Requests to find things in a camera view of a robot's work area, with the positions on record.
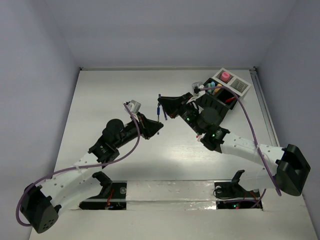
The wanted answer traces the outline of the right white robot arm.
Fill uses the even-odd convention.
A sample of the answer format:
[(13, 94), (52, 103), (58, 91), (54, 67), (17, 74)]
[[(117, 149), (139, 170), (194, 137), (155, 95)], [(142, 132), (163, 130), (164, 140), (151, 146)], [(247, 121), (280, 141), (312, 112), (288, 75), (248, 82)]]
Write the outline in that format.
[(194, 107), (191, 93), (179, 97), (162, 96), (159, 104), (174, 119), (181, 117), (199, 135), (199, 141), (210, 151), (240, 157), (262, 166), (250, 175), (238, 170), (230, 182), (235, 196), (255, 189), (276, 188), (291, 196), (300, 196), (311, 167), (301, 150), (293, 145), (278, 147), (258, 144), (220, 127), (218, 111), (209, 106), (202, 111)]

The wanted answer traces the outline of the purple pen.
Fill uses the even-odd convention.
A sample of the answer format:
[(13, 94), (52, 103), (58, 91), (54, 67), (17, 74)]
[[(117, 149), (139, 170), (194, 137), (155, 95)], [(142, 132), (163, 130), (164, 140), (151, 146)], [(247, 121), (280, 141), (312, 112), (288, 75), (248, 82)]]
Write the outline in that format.
[(165, 121), (167, 121), (168, 120), (167, 113), (166, 113), (163, 106), (162, 106), (162, 111), (163, 111), (164, 119), (165, 119)]

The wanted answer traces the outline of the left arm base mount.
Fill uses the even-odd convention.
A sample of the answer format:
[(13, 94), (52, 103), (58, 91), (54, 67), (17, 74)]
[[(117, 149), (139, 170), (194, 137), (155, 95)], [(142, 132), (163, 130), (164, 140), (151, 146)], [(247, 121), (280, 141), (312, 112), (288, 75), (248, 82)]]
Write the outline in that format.
[(92, 177), (99, 181), (101, 190), (98, 195), (92, 196), (79, 204), (81, 210), (126, 210), (127, 209), (127, 182), (113, 182), (102, 171)]

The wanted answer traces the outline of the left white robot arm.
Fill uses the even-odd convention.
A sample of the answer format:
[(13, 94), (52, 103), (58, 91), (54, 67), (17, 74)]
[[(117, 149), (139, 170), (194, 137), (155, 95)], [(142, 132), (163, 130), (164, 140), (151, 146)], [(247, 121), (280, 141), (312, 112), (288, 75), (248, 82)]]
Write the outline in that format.
[(22, 214), (38, 234), (46, 232), (68, 208), (97, 195), (110, 194), (112, 180), (103, 169), (120, 159), (119, 148), (137, 139), (150, 139), (163, 124), (146, 118), (142, 113), (133, 114), (124, 124), (111, 119), (101, 137), (73, 166), (53, 172), (28, 185), (19, 200), (16, 214)]

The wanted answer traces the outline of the orange highlighter marker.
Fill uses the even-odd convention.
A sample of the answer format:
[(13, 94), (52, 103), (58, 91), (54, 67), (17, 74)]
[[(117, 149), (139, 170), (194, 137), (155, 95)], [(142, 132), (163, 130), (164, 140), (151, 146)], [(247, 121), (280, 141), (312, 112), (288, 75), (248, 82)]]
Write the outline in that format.
[(216, 86), (215, 86), (215, 89), (212, 91), (212, 94), (213, 95), (215, 95), (215, 94), (217, 94), (218, 93), (218, 91), (221, 89), (221, 84), (217, 84)]

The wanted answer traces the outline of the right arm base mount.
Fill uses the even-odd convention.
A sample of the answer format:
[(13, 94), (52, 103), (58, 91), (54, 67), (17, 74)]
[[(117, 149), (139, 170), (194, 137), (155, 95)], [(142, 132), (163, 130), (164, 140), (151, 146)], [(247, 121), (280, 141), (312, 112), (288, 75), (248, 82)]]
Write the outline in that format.
[(230, 181), (214, 183), (212, 192), (218, 210), (263, 209), (261, 195), (258, 191), (247, 191), (239, 185), (244, 170), (238, 170)]

